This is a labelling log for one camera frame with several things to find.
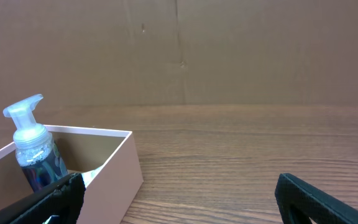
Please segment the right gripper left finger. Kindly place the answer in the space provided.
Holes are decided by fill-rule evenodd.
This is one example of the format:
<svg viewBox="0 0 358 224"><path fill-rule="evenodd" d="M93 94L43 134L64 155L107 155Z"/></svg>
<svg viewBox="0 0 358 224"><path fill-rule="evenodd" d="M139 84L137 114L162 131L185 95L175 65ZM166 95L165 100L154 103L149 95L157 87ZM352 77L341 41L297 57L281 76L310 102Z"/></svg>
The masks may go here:
<svg viewBox="0 0 358 224"><path fill-rule="evenodd" d="M76 224L84 203L85 183L72 173L0 210L0 224Z"/></svg>

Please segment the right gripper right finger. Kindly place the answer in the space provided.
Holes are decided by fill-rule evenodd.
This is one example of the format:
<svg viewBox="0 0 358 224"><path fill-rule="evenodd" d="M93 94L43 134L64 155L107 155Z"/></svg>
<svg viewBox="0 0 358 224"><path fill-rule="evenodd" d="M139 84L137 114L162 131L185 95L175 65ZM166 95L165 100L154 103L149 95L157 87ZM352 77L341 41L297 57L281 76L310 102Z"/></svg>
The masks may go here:
<svg viewBox="0 0 358 224"><path fill-rule="evenodd" d="M358 210L290 173L279 175L275 198L284 224L358 224Z"/></svg>

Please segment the clear soap pump bottle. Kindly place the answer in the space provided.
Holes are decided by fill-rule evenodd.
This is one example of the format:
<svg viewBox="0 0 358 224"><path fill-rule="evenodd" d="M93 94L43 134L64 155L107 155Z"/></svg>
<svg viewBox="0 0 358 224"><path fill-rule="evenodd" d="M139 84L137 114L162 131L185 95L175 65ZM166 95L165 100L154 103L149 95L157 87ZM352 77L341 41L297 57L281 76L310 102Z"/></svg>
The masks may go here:
<svg viewBox="0 0 358 224"><path fill-rule="evenodd" d="M42 99L43 95L36 94L3 110L16 126L16 160L34 192L68 175L52 133L32 113Z"/></svg>

